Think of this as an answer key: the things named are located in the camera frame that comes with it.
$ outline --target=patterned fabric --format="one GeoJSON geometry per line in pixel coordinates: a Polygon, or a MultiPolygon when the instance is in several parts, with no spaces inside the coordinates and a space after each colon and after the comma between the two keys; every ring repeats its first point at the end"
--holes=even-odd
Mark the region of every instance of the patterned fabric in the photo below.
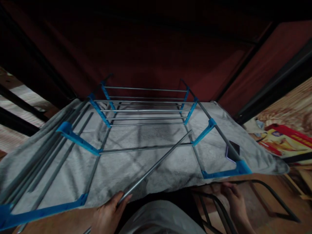
{"type": "Polygon", "coordinates": [[[257,115],[265,123],[282,124],[312,137],[312,77],[257,115]]]}

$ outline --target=gray blanket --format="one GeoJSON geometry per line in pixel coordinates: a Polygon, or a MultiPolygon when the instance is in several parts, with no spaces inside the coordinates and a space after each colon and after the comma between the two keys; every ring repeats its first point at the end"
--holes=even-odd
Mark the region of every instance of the gray blanket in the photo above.
{"type": "MultiPolygon", "coordinates": [[[[61,117],[79,103],[75,100],[66,108],[55,115],[42,129],[29,138],[29,140],[8,154],[0,162],[0,189],[3,191],[16,177],[25,164],[32,158],[42,143],[51,136],[52,129],[59,124],[61,117]]],[[[210,115],[217,122],[227,138],[240,145],[240,155],[246,161],[254,173],[282,174],[288,172],[288,166],[279,158],[274,158],[261,148],[247,132],[236,124],[232,118],[220,106],[215,103],[203,103],[210,115]]],[[[81,137],[96,148],[100,148],[107,127],[100,116],[91,106],[81,119],[74,132],[78,132],[83,123],[94,112],[91,120],[83,131],[81,137]]],[[[142,117],[144,115],[127,114],[127,117],[142,117]]],[[[177,122],[181,120],[154,120],[165,122],[177,122]]],[[[146,123],[147,121],[117,121],[116,124],[146,123]]],[[[188,123],[188,128],[193,130],[192,137],[195,139],[208,125],[208,118],[197,105],[188,123]]],[[[124,126],[113,127],[109,134],[105,150],[122,149],[130,147],[142,147],[164,144],[175,144],[186,134],[182,124],[178,125],[150,125],[150,126],[124,126]]],[[[71,141],[59,152],[58,156],[41,179],[39,185],[32,193],[25,193],[20,202],[14,208],[13,213],[29,211],[38,197],[48,179],[51,177],[55,167],[70,146],[71,141]]],[[[199,158],[207,173],[234,169],[235,164],[225,157],[226,144],[213,129],[196,146],[199,158]]],[[[83,208],[102,205],[113,194],[123,190],[127,191],[151,166],[154,165],[169,149],[145,150],[124,153],[112,153],[102,155],[93,179],[87,202],[83,208]]],[[[73,202],[78,199],[85,189],[89,179],[96,156],[92,155],[82,147],[75,145],[59,174],[54,180],[48,193],[41,202],[39,209],[73,202]]],[[[171,155],[146,178],[133,191],[133,200],[144,197],[149,193],[161,191],[174,191],[188,186],[203,185],[213,180],[202,178],[199,164],[196,160],[192,147],[185,146],[176,148],[171,155]]]]}

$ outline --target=gray metal rod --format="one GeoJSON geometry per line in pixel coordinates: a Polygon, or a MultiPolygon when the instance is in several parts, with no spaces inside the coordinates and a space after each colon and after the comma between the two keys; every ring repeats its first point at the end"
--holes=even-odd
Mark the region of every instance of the gray metal rod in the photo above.
{"type": "Polygon", "coordinates": [[[68,118],[67,122],[72,124],[75,121],[78,113],[81,111],[81,109],[86,105],[86,103],[88,101],[89,101],[89,98],[86,98],[82,103],[80,103],[80,105],[77,107],[77,109],[74,111],[74,113],[71,114],[71,116],[68,118]]]}
{"type": "MultiPolygon", "coordinates": [[[[192,143],[182,143],[178,145],[178,147],[182,146],[192,146],[192,143]]],[[[171,148],[175,145],[162,145],[162,146],[145,146],[145,147],[135,147],[135,148],[128,148],[128,149],[109,149],[109,150],[103,150],[100,152],[100,154],[110,154],[110,153],[122,153],[122,152],[133,152],[133,151],[143,151],[143,150],[155,150],[155,149],[165,149],[165,148],[171,148]]]]}
{"type": "MultiPolygon", "coordinates": [[[[105,147],[105,144],[106,144],[108,135],[109,135],[109,133],[110,133],[110,130],[111,130],[111,128],[108,128],[108,129],[107,129],[107,132],[106,132],[106,134],[105,134],[105,137],[104,137],[103,142],[102,142],[102,145],[101,145],[101,149],[104,149],[104,147],[105,147]]],[[[100,161],[100,157],[97,157],[97,159],[95,160],[95,163],[94,163],[94,165],[93,165],[92,172],[91,172],[91,175],[90,175],[90,177],[89,177],[89,180],[88,180],[87,185],[86,185],[86,187],[85,187],[84,194],[89,193],[89,191],[90,191],[91,184],[92,184],[92,181],[93,181],[93,178],[94,178],[94,175],[95,175],[95,171],[97,170],[99,161],[100,161]]]]}
{"type": "MultiPolygon", "coordinates": [[[[184,125],[184,127],[185,127],[186,132],[188,132],[188,127],[187,127],[186,125],[184,125]]],[[[189,135],[188,137],[189,137],[189,141],[190,141],[190,142],[193,142],[192,135],[189,135]]],[[[195,157],[196,157],[196,159],[197,159],[197,162],[198,162],[198,165],[199,165],[201,171],[204,171],[205,168],[204,168],[204,166],[202,165],[202,163],[201,163],[201,161],[200,161],[200,159],[199,159],[199,156],[198,156],[196,147],[192,145],[192,148],[193,148],[195,157]]]]}
{"type": "MultiPolygon", "coordinates": [[[[75,129],[75,127],[77,126],[77,124],[80,122],[80,120],[82,119],[82,117],[85,115],[85,113],[87,112],[87,110],[89,109],[90,105],[87,105],[87,107],[83,110],[83,112],[78,116],[78,118],[76,119],[76,121],[74,122],[72,128],[75,129]]],[[[63,146],[65,145],[65,142],[67,141],[67,138],[63,138],[62,142],[60,143],[60,145],[58,146],[58,148],[55,150],[55,152],[53,153],[53,155],[50,157],[50,159],[48,160],[48,162],[44,165],[44,168],[41,170],[41,172],[39,173],[39,175],[37,176],[37,178],[35,179],[35,181],[33,182],[33,184],[30,186],[28,192],[33,192],[37,185],[39,184],[39,182],[41,181],[42,177],[44,176],[44,174],[46,173],[46,171],[48,170],[48,168],[50,167],[51,163],[53,162],[53,160],[55,159],[55,157],[58,155],[59,151],[63,148],[63,146]]]]}
{"type": "Polygon", "coordinates": [[[178,89],[146,89],[146,88],[129,88],[129,87],[114,87],[114,86],[105,86],[105,88],[114,88],[114,89],[135,89],[135,90],[152,90],[152,91],[171,91],[171,92],[186,92],[187,90],[178,90],[178,89]]]}
{"type": "Polygon", "coordinates": [[[176,105],[165,105],[165,104],[114,104],[114,106],[176,106],[176,105]]]}
{"type": "Polygon", "coordinates": [[[195,102],[184,102],[184,101],[137,101],[137,100],[94,100],[96,102],[140,102],[140,103],[195,103],[195,102]]]}
{"type": "MultiPolygon", "coordinates": [[[[75,128],[75,127],[77,126],[77,124],[80,122],[82,116],[84,116],[84,114],[86,113],[86,111],[89,109],[89,106],[90,106],[90,105],[88,105],[88,106],[85,108],[85,110],[81,113],[81,115],[78,117],[78,119],[76,120],[76,122],[75,122],[73,128],[75,128]]],[[[84,128],[86,127],[87,123],[89,122],[90,118],[92,117],[92,115],[93,115],[93,112],[90,113],[88,119],[87,119],[86,122],[84,123],[83,127],[80,129],[78,135],[80,135],[80,134],[82,133],[82,131],[83,131],[84,128]]],[[[58,154],[58,152],[60,151],[60,149],[64,146],[66,140],[67,140],[67,139],[63,139],[63,141],[62,141],[61,144],[59,145],[59,147],[58,147],[58,149],[56,150],[56,152],[54,153],[54,155],[50,158],[50,160],[49,160],[49,162],[48,162],[49,165],[43,169],[44,173],[46,172],[47,168],[50,166],[50,164],[52,163],[52,161],[54,160],[54,158],[56,157],[56,155],[58,154]]],[[[66,151],[66,153],[64,154],[64,156],[63,156],[63,158],[62,158],[62,160],[61,160],[61,162],[60,162],[60,163],[62,163],[62,165],[63,165],[63,163],[65,162],[65,160],[67,159],[67,157],[68,157],[69,153],[71,152],[71,150],[72,150],[74,144],[75,144],[75,143],[72,143],[71,146],[69,147],[69,149],[68,149],[68,150],[66,151]]],[[[61,166],[59,166],[59,165],[58,165],[58,167],[56,168],[56,170],[58,170],[58,172],[59,172],[60,168],[62,167],[62,165],[61,165],[61,166]]],[[[51,178],[49,179],[49,181],[48,181],[48,183],[46,184],[46,186],[44,187],[43,191],[41,192],[41,194],[40,194],[39,197],[37,198],[35,204],[33,205],[32,209],[31,209],[31,211],[37,209],[38,206],[40,205],[42,199],[43,199],[44,196],[46,195],[46,193],[47,193],[47,191],[49,190],[49,188],[50,188],[52,182],[54,181],[55,177],[56,177],[57,174],[58,174],[58,172],[56,173],[56,170],[54,171],[53,175],[52,175],[51,178]]],[[[21,232],[24,230],[24,228],[26,227],[27,224],[28,224],[28,223],[22,224],[22,225],[20,226],[19,230],[17,231],[17,233],[21,233],[21,232]]]]}
{"type": "MultiPolygon", "coordinates": [[[[210,114],[207,112],[207,110],[204,108],[204,106],[201,104],[200,101],[197,102],[199,104],[199,106],[202,108],[202,110],[204,111],[204,113],[207,115],[207,117],[209,119],[211,119],[210,114]]],[[[241,157],[239,156],[239,154],[237,153],[237,151],[234,149],[234,147],[230,144],[230,142],[228,141],[228,139],[226,138],[226,136],[223,134],[223,132],[221,131],[221,129],[219,128],[218,125],[214,126],[215,129],[218,131],[218,133],[220,134],[220,136],[222,137],[222,139],[225,141],[225,143],[227,144],[227,146],[229,147],[230,151],[232,152],[232,154],[235,157],[236,161],[240,161],[241,157]]]]}
{"type": "Polygon", "coordinates": [[[5,200],[13,193],[16,187],[19,186],[21,181],[27,176],[27,174],[32,170],[34,165],[39,161],[43,154],[47,152],[49,148],[53,146],[57,138],[60,136],[60,133],[52,132],[49,137],[43,142],[41,147],[37,150],[34,156],[30,159],[29,162],[25,165],[25,167],[21,170],[21,172],[13,179],[13,181],[9,184],[9,186],[3,191],[0,195],[0,204],[3,204],[5,200]]]}
{"type": "Polygon", "coordinates": [[[122,198],[119,200],[118,204],[119,205],[146,177],[149,176],[149,174],[151,174],[158,165],[160,165],[174,150],[176,147],[178,147],[178,145],[180,145],[182,143],[182,141],[184,141],[184,139],[192,132],[192,130],[190,130],[187,134],[184,135],[184,137],[181,138],[181,140],[179,140],[164,156],[162,156],[162,158],[160,160],[158,160],[123,196],[122,198]]]}
{"type": "Polygon", "coordinates": [[[191,110],[161,110],[161,109],[150,109],[150,110],[101,110],[102,112],[190,112],[191,110]]]}
{"type": "Polygon", "coordinates": [[[172,99],[172,100],[184,100],[184,98],[176,98],[176,97],[170,97],[170,98],[168,98],[168,97],[157,97],[157,98],[155,98],[155,97],[123,97],[123,96],[110,96],[110,98],[133,98],[133,99],[172,99]]]}
{"type": "Polygon", "coordinates": [[[187,117],[139,117],[139,118],[106,118],[107,120],[150,120],[150,119],[186,119],[187,117]]]}
{"type": "MultiPolygon", "coordinates": [[[[89,117],[87,118],[86,122],[84,123],[84,125],[82,126],[82,128],[80,129],[78,136],[81,135],[81,133],[83,132],[83,130],[85,129],[85,127],[87,126],[89,120],[91,119],[93,115],[93,112],[90,113],[89,117]]],[[[31,211],[35,210],[38,208],[38,206],[40,205],[42,199],[44,198],[44,196],[46,195],[46,193],[48,192],[51,184],[53,183],[54,179],[56,178],[57,174],[59,173],[61,167],[63,166],[64,162],[66,161],[68,155],[70,154],[71,150],[73,149],[75,143],[73,142],[71,144],[71,146],[68,148],[68,150],[66,151],[66,153],[64,154],[63,158],[61,159],[61,161],[59,162],[58,166],[56,167],[56,169],[54,170],[52,176],[50,177],[49,181],[46,183],[44,189],[42,190],[41,194],[39,195],[39,197],[37,198],[37,200],[35,201],[31,211]]]]}
{"type": "Polygon", "coordinates": [[[171,125],[171,124],[183,124],[183,123],[135,123],[135,124],[113,124],[111,127],[124,127],[124,126],[144,126],[144,125],[171,125]]]}
{"type": "MultiPolygon", "coordinates": [[[[62,119],[60,120],[60,122],[62,123],[66,118],[67,118],[67,115],[64,115],[62,117],[62,119]]],[[[51,154],[53,153],[53,151],[55,150],[57,145],[60,143],[61,139],[62,139],[62,136],[58,135],[58,138],[57,138],[56,142],[54,142],[53,146],[47,151],[47,153],[43,154],[40,157],[40,159],[35,164],[35,166],[32,167],[32,170],[27,174],[27,176],[25,177],[25,179],[22,182],[23,186],[20,189],[18,189],[17,195],[14,197],[14,199],[12,201],[10,201],[10,203],[11,203],[11,207],[10,207],[11,210],[13,210],[13,208],[19,202],[21,197],[24,195],[25,191],[27,190],[29,185],[32,183],[34,178],[37,176],[39,171],[42,169],[43,165],[46,163],[48,158],[51,156],[51,154]]]]}

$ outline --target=dark red wall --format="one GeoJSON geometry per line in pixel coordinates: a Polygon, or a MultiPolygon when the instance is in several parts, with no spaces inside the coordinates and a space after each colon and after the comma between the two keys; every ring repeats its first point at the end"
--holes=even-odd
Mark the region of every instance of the dark red wall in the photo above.
{"type": "MultiPolygon", "coordinates": [[[[115,86],[177,89],[184,88],[180,84],[183,78],[201,101],[209,101],[216,98],[251,49],[236,41],[107,17],[103,12],[116,9],[113,4],[60,10],[52,5],[2,2],[83,98],[112,72],[115,76],[108,83],[115,86]]],[[[118,10],[197,24],[207,32],[249,40],[259,39],[269,24],[206,1],[125,2],[118,10]]],[[[147,95],[116,91],[110,94],[147,95]]]]}

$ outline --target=finger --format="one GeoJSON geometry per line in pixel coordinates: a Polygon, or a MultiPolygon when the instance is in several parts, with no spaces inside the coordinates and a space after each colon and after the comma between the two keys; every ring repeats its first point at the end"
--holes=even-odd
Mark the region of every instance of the finger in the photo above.
{"type": "Polygon", "coordinates": [[[123,214],[124,212],[124,209],[126,208],[126,205],[128,204],[128,202],[130,201],[132,197],[132,194],[130,194],[129,196],[127,196],[122,202],[121,204],[119,205],[119,207],[117,208],[117,215],[119,215],[121,217],[121,215],[123,214]]]}
{"type": "Polygon", "coordinates": [[[231,188],[229,187],[224,187],[223,192],[225,193],[227,198],[234,195],[231,188]]]}
{"type": "Polygon", "coordinates": [[[117,203],[119,202],[119,200],[123,197],[124,192],[119,191],[118,193],[116,193],[109,201],[109,204],[116,207],[117,203]]]}
{"type": "Polygon", "coordinates": [[[238,198],[240,198],[242,196],[240,190],[238,189],[237,184],[234,184],[231,187],[231,190],[232,190],[233,194],[235,194],[235,196],[237,196],[238,198]]]}

